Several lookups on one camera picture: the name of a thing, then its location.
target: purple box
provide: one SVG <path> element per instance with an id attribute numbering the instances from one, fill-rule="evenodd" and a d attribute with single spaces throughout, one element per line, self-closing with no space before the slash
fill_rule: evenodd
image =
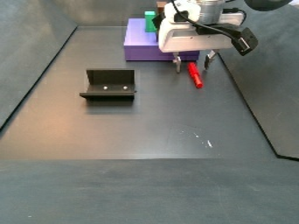
<path id="1" fill-rule="evenodd" d="M 145 19 L 129 18 L 125 29 L 125 60 L 173 60 L 171 52 L 161 52 L 155 32 L 145 32 Z M 182 60 L 198 60 L 199 51 L 180 52 Z"/>

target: green object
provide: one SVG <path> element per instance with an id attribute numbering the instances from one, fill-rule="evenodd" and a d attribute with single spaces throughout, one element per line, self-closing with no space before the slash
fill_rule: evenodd
<path id="1" fill-rule="evenodd" d="M 156 32 L 155 24 L 152 21 L 153 18 L 155 18 L 155 12 L 145 11 L 144 12 L 144 31 L 145 32 Z"/>

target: red object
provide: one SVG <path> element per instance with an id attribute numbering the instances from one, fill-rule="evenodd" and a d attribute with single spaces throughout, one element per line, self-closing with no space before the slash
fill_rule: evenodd
<path id="1" fill-rule="evenodd" d="M 188 71 L 190 71 L 190 75 L 194 80 L 196 88 L 202 88 L 203 87 L 202 76 L 200 76 L 199 69 L 194 62 L 191 62 L 188 64 Z"/>

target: black cable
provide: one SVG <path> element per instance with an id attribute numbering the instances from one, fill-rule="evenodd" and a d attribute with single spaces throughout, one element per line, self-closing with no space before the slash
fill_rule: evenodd
<path id="1" fill-rule="evenodd" d="M 175 3 L 173 3 L 173 0 L 171 0 L 171 1 L 172 1 L 172 7 L 175 8 L 177 14 L 180 15 L 180 17 L 182 17 L 186 21 L 188 21 L 188 22 L 190 22 L 192 25 L 195 25 L 196 27 L 202 27 L 202 28 L 206 28 L 206 29 L 208 29 L 208 30 L 212 30 L 212 31 L 215 31 L 216 33 L 223 34 L 224 36 L 227 36 L 228 38 L 231 38 L 234 41 L 239 42 L 239 40 L 238 40 L 236 38 L 234 38 L 227 32 L 224 32 L 224 31 L 222 31 L 222 30 L 219 30 L 219 29 L 216 29 L 216 28 L 214 28 L 214 27 L 210 27 L 210 26 L 207 26 L 207 25 L 204 25 L 204 24 L 196 24 L 192 20 L 190 20 L 190 19 L 182 14 L 182 12 L 179 11 L 179 9 L 176 8 L 176 5 L 175 5 Z"/>
<path id="2" fill-rule="evenodd" d="M 243 13 L 243 15 L 244 15 L 244 17 L 243 17 L 243 21 L 242 21 L 242 25 L 243 25 L 243 23 L 246 22 L 246 20 L 247 20 L 247 17 L 248 17 L 248 14 L 243 11 L 243 10 L 238 10 L 238 11 L 240 11 L 242 13 Z"/>
<path id="3" fill-rule="evenodd" d="M 247 16 L 248 16 L 248 14 L 247 14 L 243 10 L 240 10 L 239 8 L 223 9 L 223 13 L 224 13 L 224 14 L 227 14 L 227 13 L 238 13 L 238 12 L 242 12 L 243 15 L 244 15 L 243 20 L 242 20 L 242 23 L 240 23 L 240 24 L 243 25 L 243 23 L 244 23 L 246 20 L 247 20 Z"/>

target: black bracket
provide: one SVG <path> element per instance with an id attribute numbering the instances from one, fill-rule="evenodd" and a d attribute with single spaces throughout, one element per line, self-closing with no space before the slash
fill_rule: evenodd
<path id="1" fill-rule="evenodd" d="M 87 100 L 135 99 L 135 70 L 89 69 L 87 74 L 88 91 L 79 94 Z"/>

